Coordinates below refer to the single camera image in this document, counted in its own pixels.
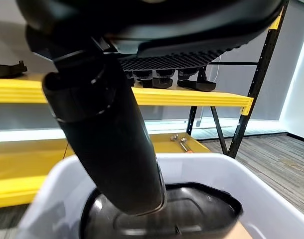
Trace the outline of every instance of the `metal shelving unit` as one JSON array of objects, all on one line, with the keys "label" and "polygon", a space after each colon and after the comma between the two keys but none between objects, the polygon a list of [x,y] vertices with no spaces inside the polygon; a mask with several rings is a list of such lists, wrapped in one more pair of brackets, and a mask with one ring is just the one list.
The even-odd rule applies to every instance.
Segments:
[{"label": "metal shelving unit", "polygon": [[[272,58],[272,55],[274,52],[278,36],[279,36],[281,28],[282,28],[282,24],[284,21],[288,3],[289,3],[289,0],[284,2],[283,10],[282,10],[280,16],[270,26],[258,62],[228,62],[228,63],[222,62],[222,63],[218,63],[220,65],[257,65],[250,89],[247,94],[248,97],[253,98],[253,102],[251,104],[248,114],[240,116],[238,125],[236,127],[235,134],[233,136],[231,145],[228,150],[227,150],[225,139],[224,139],[224,136],[222,133],[220,123],[219,123],[216,108],[215,108],[215,106],[211,107],[214,121],[216,124],[219,141],[220,141],[220,144],[222,147],[222,152],[223,152],[223,154],[226,154],[232,158],[236,157],[236,154],[238,152],[238,149],[239,149],[242,139],[244,137],[247,123],[251,117],[253,108],[254,108],[256,100],[258,98],[258,94],[262,87],[269,63],[271,61],[271,58]],[[187,129],[186,129],[186,132],[190,135],[192,132],[196,109],[197,109],[196,106],[192,106],[191,110],[190,110],[190,116],[189,116],[188,125],[187,125]]]},{"label": "metal shelving unit", "polygon": [[[259,91],[270,63],[289,0],[285,1],[283,10],[270,26],[262,53],[258,62],[220,62],[211,65],[257,65],[247,96],[223,92],[199,92],[180,87],[171,90],[133,87],[139,105],[144,106],[191,106],[186,132],[190,135],[197,106],[211,107],[216,124],[222,152],[235,158],[243,139],[245,129],[255,106]],[[19,79],[0,79],[0,103],[46,103],[41,90],[43,75],[28,75]],[[240,119],[230,148],[227,149],[219,123],[216,107],[240,107]]]}]

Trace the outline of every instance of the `white plastic bin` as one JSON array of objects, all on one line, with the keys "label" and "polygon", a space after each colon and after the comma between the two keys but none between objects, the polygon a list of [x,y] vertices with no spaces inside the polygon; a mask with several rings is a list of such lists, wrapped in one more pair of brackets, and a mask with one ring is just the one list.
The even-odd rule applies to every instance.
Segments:
[{"label": "white plastic bin", "polygon": [[[254,239],[304,239],[304,215],[236,160],[216,153],[158,154],[166,183],[198,182],[229,192]],[[95,188],[76,156],[58,163],[19,224],[17,239],[79,239],[83,206]]]}]

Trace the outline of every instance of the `yellow metal shelf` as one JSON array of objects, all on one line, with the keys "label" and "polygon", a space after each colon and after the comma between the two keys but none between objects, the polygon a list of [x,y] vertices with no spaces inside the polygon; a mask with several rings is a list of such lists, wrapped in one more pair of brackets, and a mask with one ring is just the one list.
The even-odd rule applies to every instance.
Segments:
[{"label": "yellow metal shelf", "polygon": [[[46,103],[41,90],[42,75],[20,79],[0,79],[0,103]],[[248,115],[253,98],[223,92],[200,92],[180,87],[150,89],[132,87],[142,106],[225,106],[241,107]]]},{"label": "yellow metal shelf", "polygon": [[[170,141],[172,134],[153,134],[151,140],[157,153],[183,152],[177,142]],[[187,145],[193,152],[207,153],[208,148],[187,133]],[[74,155],[66,139],[0,142],[0,207],[30,203],[47,174],[64,155]]]}]

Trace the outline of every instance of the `wood-pattern floor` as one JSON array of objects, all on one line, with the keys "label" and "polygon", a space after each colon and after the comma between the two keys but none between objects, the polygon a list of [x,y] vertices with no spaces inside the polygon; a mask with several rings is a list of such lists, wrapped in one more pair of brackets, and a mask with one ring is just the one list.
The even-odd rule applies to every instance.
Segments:
[{"label": "wood-pattern floor", "polygon": [[0,239],[13,239],[28,205],[0,208]]},{"label": "wood-pattern floor", "polygon": [[[219,142],[205,143],[221,153]],[[304,214],[304,142],[289,136],[243,139],[236,160]]]}]

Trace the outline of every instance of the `white wall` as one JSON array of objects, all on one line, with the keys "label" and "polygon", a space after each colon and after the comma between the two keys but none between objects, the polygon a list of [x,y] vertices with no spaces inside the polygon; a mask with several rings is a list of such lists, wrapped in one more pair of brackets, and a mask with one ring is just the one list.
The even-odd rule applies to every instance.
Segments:
[{"label": "white wall", "polygon": [[280,121],[289,133],[304,138],[304,43]]},{"label": "white wall", "polygon": [[15,65],[23,60],[30,72],[56,71],[52,62],[29,50],[24,29],[25,20],[15,0],[0,0],[0,64]]}]

